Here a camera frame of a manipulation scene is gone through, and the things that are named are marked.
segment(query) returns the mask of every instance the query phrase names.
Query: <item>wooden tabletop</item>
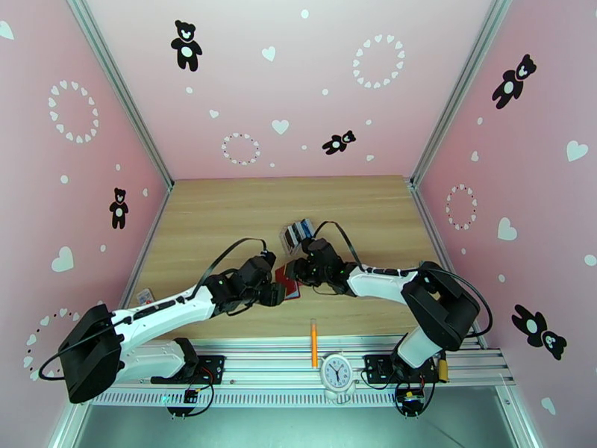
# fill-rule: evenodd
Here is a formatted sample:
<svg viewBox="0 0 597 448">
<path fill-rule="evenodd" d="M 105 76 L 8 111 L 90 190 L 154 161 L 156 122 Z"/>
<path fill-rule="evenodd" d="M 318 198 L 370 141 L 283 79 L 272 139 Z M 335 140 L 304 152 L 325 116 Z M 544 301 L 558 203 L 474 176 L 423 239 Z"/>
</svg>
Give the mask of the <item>wooden tabletop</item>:
<svg viewBox="0 0 597 448">
<path fill-rule="evenodd" d="M 162 299 L 194 285 L 213 260 L 241 237 L 266 240 L 276 256 L 286 257 L 282 228 L 303 218 L 313 225 L 338 222 L 361 261 L 374 267 L 415 267 L 437 261 L 419 213 L 401 176 L 327 178 L 250 178 L 178 181 L 151 243 L 135 295 L 149 287 Z M 333 225 L 318 237 L 328 240 L 344 260 L 348 247 Z M 216 269 L 239 267 L 259 254 L 258 242 L 238 246 Z M 320 292 L 330 292 L 321 286 Z M 258 305 L 236 317 L 221 315 L 189 324 L 164 337 L 230 338 L 308 336 L 316 318 L 319 335 L 388 335 L 411 330 L 406 306 L 375 298 L 323 296 L 301 287 L 301 297 L 275 308 Z"/>
</svg>

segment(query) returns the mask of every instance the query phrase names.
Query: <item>pink wall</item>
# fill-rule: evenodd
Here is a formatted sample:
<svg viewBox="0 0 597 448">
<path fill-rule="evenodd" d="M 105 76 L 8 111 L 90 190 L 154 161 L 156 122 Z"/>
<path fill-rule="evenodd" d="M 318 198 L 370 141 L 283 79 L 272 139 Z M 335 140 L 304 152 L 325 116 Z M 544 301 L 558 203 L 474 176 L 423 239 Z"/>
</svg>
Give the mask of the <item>pink wall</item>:
<svg viewBox="0 0 597 448">
<path fill-rule="evenodd" d="M 116 307 L 165 187 L 65 0 L 0 0 L 0 56 L 0 444 L 42 447 L 66 389 L 30 375 L 90 306 Z"/>
<path fill-rule="evenodd" d="M 411 174 L 491 2 L 87 1 L 174 179 Z"/>
<path fill-rule="evenodd" d="M 488 340 L 503 349 L 547 447 L 594 447 L 597 434 L 596 9 L 597 0 L 514 1 L 422 185 L 457 271 L 493 308 Z M 502 73 L 525 54 L 537 71 L 496 109 Z M 553 333 L 527 343 L 515 305 L 566 339 L 561 360 Z"/>
</svg>

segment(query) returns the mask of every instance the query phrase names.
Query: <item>alarm clock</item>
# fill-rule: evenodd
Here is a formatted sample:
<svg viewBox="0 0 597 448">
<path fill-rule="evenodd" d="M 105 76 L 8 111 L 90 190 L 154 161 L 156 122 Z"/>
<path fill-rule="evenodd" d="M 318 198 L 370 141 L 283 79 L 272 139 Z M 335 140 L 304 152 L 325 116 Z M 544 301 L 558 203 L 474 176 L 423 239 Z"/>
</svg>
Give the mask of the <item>alarm clock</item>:
<svg viewBox="0 0 597 448">
<path fill-rule="evenodd" d="M 325 387 L 325 397 L 330 401 L 336 402 L 341 396 L 351 396 L 356 389 L 352 367 L 342 354 L 333 353 L 325 357 L 319 374 Z"/>
</svg>

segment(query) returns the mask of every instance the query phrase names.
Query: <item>yellow pencil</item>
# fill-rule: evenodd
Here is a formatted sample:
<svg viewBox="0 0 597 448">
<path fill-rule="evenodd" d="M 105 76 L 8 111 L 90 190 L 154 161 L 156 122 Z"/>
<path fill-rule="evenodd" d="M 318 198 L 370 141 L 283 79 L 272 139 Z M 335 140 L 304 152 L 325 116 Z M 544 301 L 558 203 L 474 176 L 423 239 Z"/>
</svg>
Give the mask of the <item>yellow pencil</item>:
<svg viewBox="0 0 597 448">
<path fill-rule="evenodd" d="M 317 367 L 317 320 L 311 319 L 311 366 Z"/>
</svg>

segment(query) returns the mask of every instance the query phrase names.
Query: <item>black teddy bear decal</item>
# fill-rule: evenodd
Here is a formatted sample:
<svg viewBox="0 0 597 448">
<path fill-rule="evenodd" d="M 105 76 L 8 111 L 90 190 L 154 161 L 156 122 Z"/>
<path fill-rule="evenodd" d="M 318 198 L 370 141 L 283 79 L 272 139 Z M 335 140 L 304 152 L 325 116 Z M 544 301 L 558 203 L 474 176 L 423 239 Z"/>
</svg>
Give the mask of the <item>black teddy bear decal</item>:
<svg viewBox="0 0 597 448">
<path fill-rule="evenodd" d="M 110 205 L 110 211 L 112 212 L 112 227 L 125 228 L 125 215 L 128 213 L 128 206 L 125 202 L 126 191 L 119 188 L 114 188 L 114 199 Z"/>
<path fill-rule="evenodd" d="M 178 20 L 174 23 L 178 30 L 178 38 L 175 38 L 170 43 L 170 46 L 178 50 L 178 66 L 185 69 L 188 63 L 191 71 L 197 71 L 199 67 L 197 56 L 202 55 L 203 51 L 201 50 L 201 46 L 193 39 L 195 36 L 195 26 Z"/>
<path fill-rule="evenodd" d="M 537 70 L 537 66 L 531 56 L 526 54 L 518 64 L 516 71 L 513 69 L 506 71 L 502 76 L 504 82 L 499 85 L 491 97 L 493 101 L 499 99 L 496 108 L 502 109 L 512 97 L 518 99 L 522 93 L 523 81 L 532 75 L 535 70 Z"/>
<path fill-rule="evenodd" d="M 346 145 L 356 141 L 357 138 L 352 134 L 352 130 L 348 130 L 344 136 L 334 134 L 331 140 L 322 145 L 327 155 L 333 155 L 336 152 L 344 152 Z"/>
<path fill-rule="evenodd" d="M 547 322 L 543 314 L 536 312 L 533 315 L 521 305 L 514 306 L 514 310 L 520 317 L 513 315 L 512 322 L 518 330 L 528 336 L 527 342 L 533 347 L 545 346 L 556 360 L 561 360 L 564 347 L 568 343 L 566 339 L 547 329 Z"/>
</svg>

